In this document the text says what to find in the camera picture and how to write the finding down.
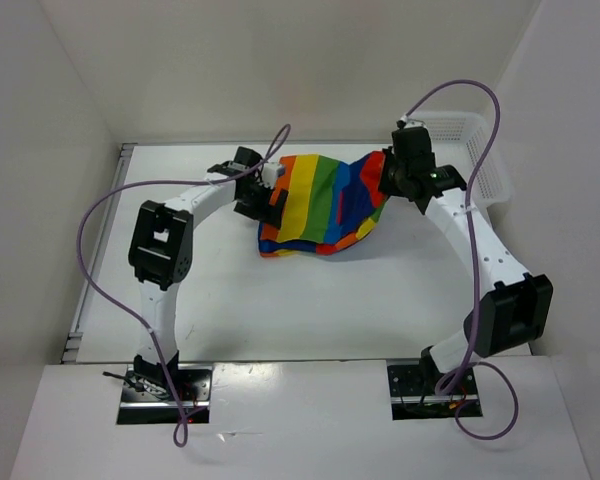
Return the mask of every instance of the rainbow striped cloth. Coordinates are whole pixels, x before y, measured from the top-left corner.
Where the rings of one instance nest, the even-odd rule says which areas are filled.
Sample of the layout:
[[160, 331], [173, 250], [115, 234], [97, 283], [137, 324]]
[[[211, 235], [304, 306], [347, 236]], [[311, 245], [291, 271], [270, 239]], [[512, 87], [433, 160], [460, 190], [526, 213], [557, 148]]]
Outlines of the rainbow striped cloth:
[[280, 229], [260, 223], [263, 257], [297, 251], [331, 255], [366, 237], [376, 226], [387, 196], [378, 191], [384, 153], [371, 152], [346, 164], [321, 155], [282, 157], [285, 173], [270, 203], [289, 192]]

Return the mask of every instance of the striped fabric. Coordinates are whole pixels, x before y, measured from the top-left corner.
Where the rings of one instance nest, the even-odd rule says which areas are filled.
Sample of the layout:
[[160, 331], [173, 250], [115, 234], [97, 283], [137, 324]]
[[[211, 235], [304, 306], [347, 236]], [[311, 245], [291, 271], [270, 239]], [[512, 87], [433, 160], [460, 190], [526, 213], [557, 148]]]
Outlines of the striped fabric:
[[346, 164], [320, 155], [283, 157], [271, 203], [289, 192], [282, 226], [260, 224], [258, 247], [263, 257], [297, 251], [331, 255], [366, 237], [375, 227], [386, 195], [378, 191], [384, 153], [372, 152]]

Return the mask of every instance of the cable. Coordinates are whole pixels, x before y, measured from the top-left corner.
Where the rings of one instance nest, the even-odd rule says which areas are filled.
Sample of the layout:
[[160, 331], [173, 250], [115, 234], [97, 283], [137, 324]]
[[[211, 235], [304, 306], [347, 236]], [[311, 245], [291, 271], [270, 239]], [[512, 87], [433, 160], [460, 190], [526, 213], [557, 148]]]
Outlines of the cable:
[[474, 365], [474, 366], [475, 365], [484, 365], [486, 367], [491, 368], [492, 370], [495, 370], [496, 373], [498, 373], [498, 375], [500, 375], [502, 377], [502, 379], [505, 381], [505, 383], [507, 384], [507, 387], [509, 387], [511, 396], [513, 397], [514, 415], [513, 415], [511, 422], [509, 423], [509, 425], [504, 430], [502, 430], [501, 432], [499, 432], [495, 435], [482, 436], [482, 435], [477, 435], [477, 434], [471, 433], [470, 431], [468, 431], [466, 429], [466, 427], [464, 427], [462, 425], [462, 423], [460, 422], [460, 416], [459, 416], [459, 413], [462, 410], [462, 408], [466, 407], [467, 404], [471, 403], [471, 402], [465, 402], [462, 406], [458, 407], [456, 409], [456, 417], [455, 417], [456, 423], [458, 424], [458, 427], [460, 427], [460, 430], [462, 430], [464, 433], [466, 433], [470, 437], [478, 439], [478, 440], [495, 440], [495, 439], [501, 438], [501, 437], [505, 436], [507, 433], [509, 433], [511, 431], [511, 429], [513, 428], [513, 426], [515, 425], [516, 421], [518, 420], [518, 410], [519, 410], [518, 395], [516, 394], [516, 391], [513, 388], [513, 385], [511, 385], [511, 382], [509, 381], [509, 379], [498, 367], [496, 367], [495, 365], [488, 363], [488, 362], [479, 362], [478, 364], [470, 363], [471, 355], [473, 354], [473, 351], [475, 350], [475, 347], [476, 347], [476, 342], [478, 339], [478, 326], [480, 324], [480, 267], [479, 267], [479, 257], [478, 257], [478, 245], [477, 245], [477, 241], [476, 241], [476, 231], [475, 231], [475, 227], [474, 227], [474, 223], [473, 223], [473, 214], [472, 214], [471, 210], [469, 209], [469, 205], [471, 205], [471, 190], [473, 188], [473, 184], [478, 176], [480, 167], [482, 167], [482, 164], [484, 163], [485, 159], [487, 158], [487, 155], [489, 154], [489, 151], [491, 150], [491, 147], [493, 146], [493, 142], [496, 139], [498, 130], [500, 129], [500, 102], [498, 101], [498, 97], [496, 97], [496, 94], [493, 92], [493, 90], [491, 90], [487, 85], [485, 85], [482, 82], [478, 82], [476, 80], [468, 80], [468, 79], [451, 80], [449, 82], [445, 82], [445, 83], [438, 85], [433, 90], [431, 90], [429, 93], [427, 93], [424, 97], [422, 97], [404, 115], [403, 119], [405, 117], [409, 118], [413, 114], [413, 112], [415, 112], [431, 96], [433, 96], [440, 90], [443, 90], [447, 87], [451, 87], [453, 85], [470, 85], [473, 87], [478, 87], [481, 90], [483, 90], [487, 95], [489, 95], [489, 97], [491, 98], [491, 101], [493, 102], [493, 108], [495, 110], [495, 118], [493, 121], [493, 130], [491, 130], [491, 135], [489, 136], [489, 140], [487, 141], [487, 143], [484, 147], [484, 150], [482, 151], [482, 154], [480, 155], [480, 158], [478, 159], [475, 166], [473, 167], [473, 170], [471, 171], [471, 175], [469, 176], [469, 181], [467, 182], [467, 190], [465, 192], [464, 204], [467, 207], [467, 223], [468, 223], [468, 227], [469, 227], [469, 243], [471, 245], [471, 265], [472, 265], [472, 270], [473, 270], [473, 315], [471, 317], [471, 331], [469, 334], [467, 351], [465, 352], [464, 357], [462, 358], [462, 362], [460, 363], [460, 366], [458, 368], [456, 368], [455, 370], [452, 370], [451, 372], [448, 372], [445, 375], [443, 375], [442, 378], [438, 381], [438, 383], [436, 383], [434, 390], [435, 390], [436, 395], [447, 395], [447, 394], [453, 392], [455, 390], [455, 388], [462, 381], [464, 373], [467, 371], [468, 368], [471, 368], [471, 365]]
[[[162, 349], [160, 348], [160, 343], [158, 342], [158, 338], [156, 337], [156, 334], [153, 332], [151, 325], [149, 325], [149, 323], [144, 318], [142, 318], [142, 316], [139, 313], [137, 313], [136, 311], [134, 311], [132, 308], [128, 307], [121, 301], [115, 299], [113, 296], [111, 296], [106, 291], [104, 291], [102, 288], [100, 288], [100, 286], [91, 277], [91, 274], [89, 273], [89, 270], [86, 266], [86, 263], [84, 260], [84, 255], [82, 252], [82, 237], [84, 235], [84, 227], [87, 223], [87, 220], [89, 220], [89, 217], [91, 216], [91, 214], [94, 212], [94, 210], [96, 208], [98, 208], [103, 202], [105, 202], [112, 196], [114, 196], [124, 190], [129, 190], [131, 188], [137, 188], [137, 187], [145, 187], [147, 185], [189, 185], [189, 186], [194, 186], [194, 187], [195, 186], [205, 186], [205, 185], [218, 185], [221, 183], [232, 182], [234, 180], [238, 180], [242, 177], [245, 177], [245, 176], [249, 175], [250, 173], [256, 171], [258, 168], [262, 167], [266, 162], [269, 161], [269, 159], [271, 159], [271, 157], [273, 157], [273, 155], [276, 154], [276, 152], [280, 149], [280, 147], [284, 144], [284, 142], [289, 137], [290, 131], [291, 131], [291, 125], [289, 125], [289, 124], [284, 125], [278, 131], [276, 136], [273, 138], [273, 140], [269, 144], [269, 148], [267, 149], [267, 153], [265, 154], [263, 159], [260, 162], [258, 162], [256, 165], [254, 165], [253, 167], [248, 168], [247, 170], [245, 170], [244, 172], [241, 172], [238, 175], [234, 175], [233, 177], [223, 178], [220, 180], [211, 180], [211, 181], [206, 181], [206, 180], [205, 181], [148, 180], [148, 181], [144, 181], [144, 182], [129, 183], [127, 185], [122, 185], [118, 188], [114, 188], [109, 193], [104, 195], [102, 198], [96, 200], [93, 203], [93, 205], [91, 205], [87, 209], [84, 216], [80, 220], [80, 224], [78, 226], [78, 234], [76, 236], [76, 256], [78, 259], [78, 266], [80, 267], [80, 271], [82, 272], [82, 275], [84, 275], [84, 277], [86, 278], [86, 280], [89, 283], [89, 286], [91, 286], [91, 288], [93, 288], [96, 292], [98, 292], [102, 297], [104, 297], [106, 300], [111, 302], [113, 305], [115, 305], [118, 308], [121, 308], [122, 310], [127, 312], [129, 315], [131, 315], [133, 318], [138, 320], [138, 322], [140, 322], [142, 324], [142, 326], [149, 333], [149, 336], [151, 337], [151, 341], [153, 342], [153, 345], [156, 349], [156, 353], [158, 354], [158, 358], [160, 359], [160, 366], [162, 367], [162, 371], [164, 372], [165, 378], [167, 380], [167, 386], [169, 387], [169, 392], [171, 393], [171, 396], [173, 397], [173, 399], [176, 403], [176, 406], [178, 408], [178, 416], [179, 416], [178, 423], [176, 424], [176, 428], [173, 431], [173, 443], [175, 443], [176, 446], [178, 446], [178, 447], [181, 447], [181, 448], [184, 447], [187, 444], [187, 441], [189, 439], [188, 419], [205, 407], [193, 409], [193, 411], [191, 411], [190, 413], [185, 412], [185, 408], [182, 404], [182, 401], [180, 400], [180, 396], [178, 395], [178, 392], [176, 390], [175, 384], [173, 382], [173, 378], [171, 377], [171, 374], [169, 373], [169, 370], [166, 367], [167, 362], [164, 358], [164, 354], [162, 353]], [[178, 431], [183, 426], [184, 426], [183, 438], [182, 438], [182, 441], [180, 441], [178, 439]]]

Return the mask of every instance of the folded cloth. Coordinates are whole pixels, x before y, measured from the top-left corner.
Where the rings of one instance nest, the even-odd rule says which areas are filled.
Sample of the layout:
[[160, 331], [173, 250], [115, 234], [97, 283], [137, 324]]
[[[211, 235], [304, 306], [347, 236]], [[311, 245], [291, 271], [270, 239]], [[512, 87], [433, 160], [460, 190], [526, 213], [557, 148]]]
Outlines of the folded cloth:
[[387, 196], [378, 190], [384, 153], [371, 152], [347, 164], [321, 155], [282, 157], [285, 173], [276, 182], [288, 197], [279, 229], [260, 223], [263, 257], [297, 251], [318, 255], [339, 252], [366, 237], [376, 226]]

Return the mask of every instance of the wall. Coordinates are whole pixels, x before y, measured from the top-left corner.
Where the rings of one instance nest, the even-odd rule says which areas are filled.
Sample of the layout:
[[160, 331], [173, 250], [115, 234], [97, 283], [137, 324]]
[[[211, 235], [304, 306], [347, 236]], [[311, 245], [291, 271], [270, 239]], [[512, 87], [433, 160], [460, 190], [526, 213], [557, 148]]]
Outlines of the wall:
[[[129, 140], [386, 140], [440, 82], [495, 84], [536, 0], [41, 0]], [[456, 90], [427, 108], [481, 111]]]
[[42, 366], [60, 358], [81, 287], [78, 217], [110, 185], [116, 157], [40, 5], [0, 0], [0, 479]]
[[600, 479], [600, 0], [544, 0], [497, 92], [516, 194], [498, 233], [555, 296], [539, 352], [554, 365]]

